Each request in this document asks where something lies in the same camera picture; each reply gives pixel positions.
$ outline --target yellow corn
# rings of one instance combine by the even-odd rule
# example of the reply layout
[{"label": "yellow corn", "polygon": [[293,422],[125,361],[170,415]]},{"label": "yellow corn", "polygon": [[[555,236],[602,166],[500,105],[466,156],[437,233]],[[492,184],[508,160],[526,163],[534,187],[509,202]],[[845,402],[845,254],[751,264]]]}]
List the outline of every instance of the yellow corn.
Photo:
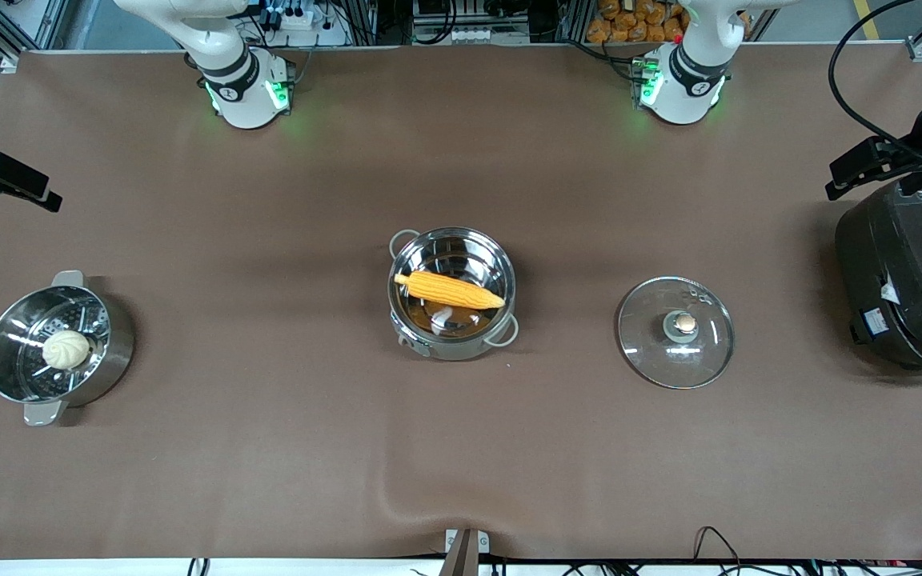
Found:
[{"label": "yellow corn", "polygon": [[482,286],[424,270],[415,270],[411,276],[394,274],[394,282],[407,286],[407,292],[414,298],[424,298],[440,305],[464,306],[473,310],[504,306],[504,299]]}]

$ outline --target table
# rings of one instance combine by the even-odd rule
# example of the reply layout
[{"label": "table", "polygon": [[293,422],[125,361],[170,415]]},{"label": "table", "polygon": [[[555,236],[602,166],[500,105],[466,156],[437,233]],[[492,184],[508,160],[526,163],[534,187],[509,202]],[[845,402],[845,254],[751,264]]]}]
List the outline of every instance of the table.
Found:
[{"label": "table", "polygon": [[[568,47],[321,52],[256,131],[177,54],[25,54],[0,149],[65,200],[0,199],[0,313],[84,270],[138,349],[65,426],[0,398],[0,558],[387,557],[459,526],[512,557],[684,558],[707,524],[744,558],[921,558],[922,375],[849,342],[832,252],[868,190],[824,197],[867,136],[830,51],[744,47],[688,127]],[[903,45],[840,65],[904,134]],[[522,321],[454,364],[399,347],[385,295],[391,235],[450,225],[508,251]],[[701,390],[645,382],[615,342],[659,274],[735,321]]]}]

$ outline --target pot handle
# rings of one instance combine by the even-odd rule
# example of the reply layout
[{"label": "pot handle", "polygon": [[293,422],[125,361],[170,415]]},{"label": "pot handle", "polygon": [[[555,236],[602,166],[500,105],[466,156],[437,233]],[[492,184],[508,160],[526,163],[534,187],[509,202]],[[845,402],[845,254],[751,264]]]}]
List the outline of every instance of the pot handle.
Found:
[{"label": "pot handle", "polygon": [[81,270],[63,270],[52,278],[52,286],[87,288],[87,281],[84,280],[84,273]]},{"label": "pot handle", "polygon": [[394,236],[391,237],[391,258],[396,258],[396,255],[399,254],[399,252],[394,252],[394,244],[396,244],[396,241],[400,240],[400,238],[403,236],[409,236],[409,235],[417,238],[421,236],[421,233],[418,232],[417,230],[405,229],[405,230],[401,230],[400,232],[394,234]]},{"label": "pot handle", "polygon": [[23,405],[23,421],[27,426],[48,426],[62,414],[70,403],[65,400],[51,402],[50,404],[25,404]]},{"label": "pot handle", "polygon": [[504,340],[504,342],[492,342],[489,338],[486,338],[483,340],[483,342],[485,342],[487,346],[493,346],[495,349],[502,349],[502,347],[509,346],[510,343],[514,342],[515,339],[519,337],[519,319],[512,315],[507,320],[511,324],[515,325],[515,331],[511,332],[511,337]]}]

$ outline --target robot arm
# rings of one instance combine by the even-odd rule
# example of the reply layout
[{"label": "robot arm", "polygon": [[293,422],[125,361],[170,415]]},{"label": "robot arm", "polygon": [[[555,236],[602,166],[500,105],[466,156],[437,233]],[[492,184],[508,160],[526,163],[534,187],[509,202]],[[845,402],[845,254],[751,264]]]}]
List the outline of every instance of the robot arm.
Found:
[{"label": "robot arm", "polygon": [[692,61],[704,66],[730,62],[745,39],[741,10],[774,10],[799,0],[683,0],[691,15],[682,43]]},{"label": "robot arm", "polygon": [[248,0],[115,0],[154,23],[183,46],[205,77],[216,112],[238,128],[259,128],[290,113],[293,77],[288,62],[250,48],[226,16]]},{"label": "robot arm", "polygon": [[680,44],[663,44],[645,56],[658,62],[658,72],[655,80],[633,87],[636,101],[674,124],[702,120],[717,103],[728,63],[745,37],[738,12],[798,1],[681,0],[691,23]]}]

